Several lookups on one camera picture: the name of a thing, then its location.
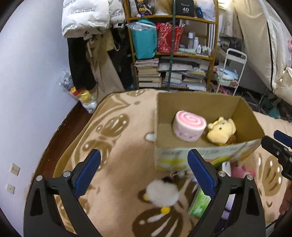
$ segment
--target silver bolt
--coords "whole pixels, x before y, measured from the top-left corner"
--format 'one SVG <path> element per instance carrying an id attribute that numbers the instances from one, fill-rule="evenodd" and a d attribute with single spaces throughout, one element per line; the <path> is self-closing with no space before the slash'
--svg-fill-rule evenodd
<path id="1" fill-rule="evenodd" d="M 39 176 L 36 178 L 37 181 L 41 181 L 42 179 L 43 179 L 43 177 L 42 177 L 41 175 L 39 175 Z"/>
<path id="2" fill-rule="evenodd" d="M 246 176 L 248 180 L 253 180 L 253 177 L 251 175 Z"/>
<path id="3" fill-rule="evenodd" d="M 63 173 L 63 176 L 64 176 L 65 178 L 69 177 L 70 175 L 71 175 L 71 172 L 70 172 L 70 171 L 65 171 L 65 172 Z"/>
<path id="4" fill-rule="evenodd" d="M 221 177 L 224 177 L 224 176 L 226 176 L 226 173 L 225 173 L 224 171 L 222 171 L 222 170 L 221 170 L 221 171 L 219 171 L 219 172 L 218 172 L 218 174 L 219 174 Z"/>

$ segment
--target brown patterned blanket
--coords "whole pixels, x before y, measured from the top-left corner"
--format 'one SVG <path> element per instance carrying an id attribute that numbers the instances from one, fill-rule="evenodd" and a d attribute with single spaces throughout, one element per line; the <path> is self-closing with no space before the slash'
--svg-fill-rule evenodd
<path id="1" fill-rule="evenodd" d="M 97 108 L 88 124 L 60 158 L 54 176 L 73 170 L 91 149 L 101 151 L 99 170 L 79 202 L 103 237 L 185 237 L 197 223 L 188 215 L 195 183 L 176 179 L 178 202 L 168 214 L 145 202 L 145 188 L 168 173 L 154 167 L 154 144 L 145 136 L 154 131 L 157 90 L 142 89 L 110 94 Z M 279 129 L 292 135 L 292 126 L 283 120 L 255 113 L 266 134 Z M 256 182 L 265 209 L 266 221 L 279 215 L 287 180 L 275 157 L 259 147 L 244 161 L 256 169 Z M 59 196 L 57 205 L 67 230 L 74 232 Z"/>

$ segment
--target electrical outlet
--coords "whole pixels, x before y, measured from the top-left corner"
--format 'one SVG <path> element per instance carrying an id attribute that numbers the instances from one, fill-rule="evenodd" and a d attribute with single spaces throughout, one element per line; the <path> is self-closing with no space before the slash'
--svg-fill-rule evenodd
<path id="1" fill-rule="evenodd" d="M 19 170 L 20 170 L 20 168 L 16 164 L 12 163 L 12 166 L 10 168 L 10 172 L 13 173 L 14 175 L 18 176 Z"/>
<path id="2" fill-rule="evenodd" d="M 11 193 L 11 194 L 14 194 L 14 190 L 15 190 L 15 187 L 11 184 L 7 184 L 6 185 L 6 191 Z"/>

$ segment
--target human hand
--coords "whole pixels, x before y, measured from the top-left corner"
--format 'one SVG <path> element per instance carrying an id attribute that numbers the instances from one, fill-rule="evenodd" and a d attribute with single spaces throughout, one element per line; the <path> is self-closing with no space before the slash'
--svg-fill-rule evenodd
<path id="1" fill-rule="evenodd" d="M 280 206 L 280 214 L 284 215 L 286 211 L 289 210 L 291 206 L 291 199 L 292 199 L 292 190 L 291 190 L 292 181 L 289 181 L 288 187 L 284 194 L 283 202 Z"/>

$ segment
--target wooden floor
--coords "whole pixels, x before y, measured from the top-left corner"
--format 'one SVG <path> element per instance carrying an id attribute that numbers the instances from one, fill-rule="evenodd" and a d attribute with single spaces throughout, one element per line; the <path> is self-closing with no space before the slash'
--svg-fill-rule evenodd
<path id="1" fill-rule="evenodd" d="M 92 114 L 89 114 L 80 102 L 76 104 L 51 139 L 36 170 L 36 175 L 42 175 L 45 178 L 53 177 L 59 158 L 78 136 L 91 116 Z"/>

